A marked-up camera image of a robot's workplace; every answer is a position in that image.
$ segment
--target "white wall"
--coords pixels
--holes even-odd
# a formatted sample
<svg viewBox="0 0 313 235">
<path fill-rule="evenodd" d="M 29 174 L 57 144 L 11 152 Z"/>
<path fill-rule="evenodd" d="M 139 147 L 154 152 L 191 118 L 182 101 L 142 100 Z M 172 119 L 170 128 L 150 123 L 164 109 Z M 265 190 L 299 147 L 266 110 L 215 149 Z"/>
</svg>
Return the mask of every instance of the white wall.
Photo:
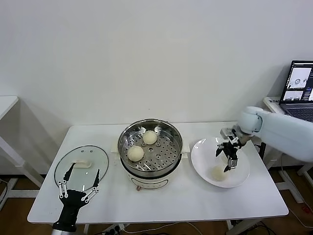
<svg viewBox="0 0 313 235">
<path fill-rule="evenodd" d="M 70 125 L 236 120 L 280 93 L 292 59 L 312 59 L 312 8 L 310 0 L 3 0 L 0 95 L 22 100 L 23 138 L 40 129 L 15 144 L 44 173 L 39 156 L 52 160 Z"/>
</svg>

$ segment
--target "glass lid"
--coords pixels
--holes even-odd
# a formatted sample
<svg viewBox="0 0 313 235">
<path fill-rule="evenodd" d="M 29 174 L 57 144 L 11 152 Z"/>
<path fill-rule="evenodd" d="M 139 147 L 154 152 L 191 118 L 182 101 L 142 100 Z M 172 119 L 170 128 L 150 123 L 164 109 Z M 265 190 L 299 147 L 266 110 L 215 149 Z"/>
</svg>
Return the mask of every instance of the glass lid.
<svg viewBox="0 0 313 235">
<path fill-rule="evenodd" d="M 103 149 L 96 146 L 87 145 L 73 149 L 59 161 L 54 171 L 56 185 L 63 180 L 73 163 L 75 165 L 67 182 L 67 188 L 86 191 L 92 187 L 98 169 L 100 181 L 107 173 L 109 158 Z"/>
</svg>

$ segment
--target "laptop keyboard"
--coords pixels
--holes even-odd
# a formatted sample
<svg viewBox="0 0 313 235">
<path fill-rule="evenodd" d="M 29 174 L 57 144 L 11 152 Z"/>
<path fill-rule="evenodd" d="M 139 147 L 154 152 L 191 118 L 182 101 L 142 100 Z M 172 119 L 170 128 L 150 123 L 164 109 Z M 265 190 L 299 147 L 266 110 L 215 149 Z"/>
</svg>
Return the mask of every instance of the laptop keyboard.
<svg viewBox="0 0 313 235">
<path fill-rule="evenodd" d="M 313 108 L 287 109 L 287 111 L 295 118 L 313 122 Z"/>
</svg>

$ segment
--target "steamed bun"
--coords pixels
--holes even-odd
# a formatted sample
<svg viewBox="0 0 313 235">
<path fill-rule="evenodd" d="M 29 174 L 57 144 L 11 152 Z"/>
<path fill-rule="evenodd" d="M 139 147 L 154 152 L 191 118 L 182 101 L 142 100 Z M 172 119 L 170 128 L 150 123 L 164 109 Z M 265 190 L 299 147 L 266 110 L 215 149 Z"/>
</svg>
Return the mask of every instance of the steamed bun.
<svg viewBox="0 0 313 235">
<path fill-rule="evenodd" d="M 212 177 L 217 181 L 224 181 L 228 177 L 228 172 L 224 172 L 224 168 L 221 165 L 216 165 L 211 171 Z"/>
<path fill-rule="evenodd" d="M 157 141 L 157 135 L 154 131 L 146 131 L 142 139 L 145 144 L 154 144 Z"/>
<path fill-rule="evenodd" d="M 138 162 L 143 158 L 144 152 L 142 147 L 140 146 L 133 146 L 127 151 L 128 159 L 132 162 Z"/>
</svg>

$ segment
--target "laptop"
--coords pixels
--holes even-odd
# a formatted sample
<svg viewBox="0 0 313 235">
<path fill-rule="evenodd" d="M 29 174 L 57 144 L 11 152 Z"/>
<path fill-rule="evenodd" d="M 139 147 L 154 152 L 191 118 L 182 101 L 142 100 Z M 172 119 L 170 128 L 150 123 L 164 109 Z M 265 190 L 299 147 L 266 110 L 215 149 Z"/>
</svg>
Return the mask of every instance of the laptop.
<svg viewBox="0 0 313 235">
<path fill-rule="evenodd" d="M 279 105 L 290 116 L 313 122 L 313 61 L 292 61 Z"/>
</svg>

